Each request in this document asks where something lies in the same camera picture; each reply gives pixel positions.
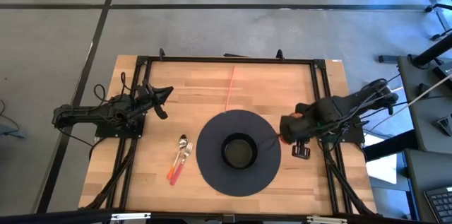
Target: black hat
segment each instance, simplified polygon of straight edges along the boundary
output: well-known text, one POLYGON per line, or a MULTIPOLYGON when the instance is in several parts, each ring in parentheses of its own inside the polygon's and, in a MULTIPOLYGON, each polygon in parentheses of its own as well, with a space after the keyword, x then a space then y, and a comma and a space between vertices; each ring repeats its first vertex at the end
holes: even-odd
POLYGON ((280 142, 264 118, 245 110, 226 111, 201 130, 196 160, 212 188, 230 196, 249 196, 276 176, 280 142))

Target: red laser line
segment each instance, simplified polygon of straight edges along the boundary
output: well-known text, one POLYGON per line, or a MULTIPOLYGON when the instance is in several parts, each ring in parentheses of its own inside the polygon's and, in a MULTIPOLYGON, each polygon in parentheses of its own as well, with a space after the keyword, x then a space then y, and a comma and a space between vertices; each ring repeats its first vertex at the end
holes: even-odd
POLYGON ((231 93, 232 78, 234 77, 234 70, 235 70, 235 66, 232 66, 231 81, 229 82, 229 88, 227 89, 227 99, 226 99, 226 105, 225 105, 225 112, 227 110, 227 105, 229 104, 229 96, 230 96, 230 93, 231 93))

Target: white wire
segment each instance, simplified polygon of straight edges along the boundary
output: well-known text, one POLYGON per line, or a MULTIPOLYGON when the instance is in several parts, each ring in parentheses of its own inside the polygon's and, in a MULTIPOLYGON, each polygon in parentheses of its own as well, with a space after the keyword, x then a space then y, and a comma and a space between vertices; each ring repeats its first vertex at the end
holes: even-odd
POLYGON ((439 81, 438 83, 436 83, 436 85, 430 87, 428 90, 424 91, 421 95, 419 95, 417 98, 415 98, 414 100, 412 100, 410 103, 408 103, 408 105, 404 106, 401 110, 398 110, 397 112, 395 112, 393 115, 391 115, 390 117, 387 117, 386 119, 384 119, 383 121, 379 122, 378 124, 376 124, 374 127, 372 127, 372 129, 370 129, 364 136, 367 136, 369 133, 371 133, 378 125, 384 123, 385 121, 389 120, 391 117, 394 117, 396 114, 402 112, 405 108, 413 105, 416 101, 418 101, 420 98, 424 97, 424 95, 426 95, 427 93, 429 93, 429 91, 435 89, 437 86, 439 86, 440 84, 444 83, 446 80, 448 80, 450 77, 452 77, 452 74, 448 75, 447 77, 445 77, 443 80, 439 81))

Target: table leg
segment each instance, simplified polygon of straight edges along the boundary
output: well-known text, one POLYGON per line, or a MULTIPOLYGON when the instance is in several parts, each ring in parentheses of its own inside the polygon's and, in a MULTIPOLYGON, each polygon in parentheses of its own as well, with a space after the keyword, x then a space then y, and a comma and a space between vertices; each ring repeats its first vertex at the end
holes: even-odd
POLYGON ((417 149, 417 139, 415 130, 406 131, 392 138, 386 139, 381 143, 376 143, 364 148, 367 161, 373 161, 394 153, 401 152, 405 149, 417 149))

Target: keyboard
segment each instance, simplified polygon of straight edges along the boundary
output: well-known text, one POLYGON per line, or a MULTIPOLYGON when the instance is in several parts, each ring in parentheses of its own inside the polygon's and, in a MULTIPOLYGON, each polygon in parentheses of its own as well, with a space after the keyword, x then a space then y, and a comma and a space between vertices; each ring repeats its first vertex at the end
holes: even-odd
POLYGON ((424 192, 438 223, 452 224, 452 187, 424 192))

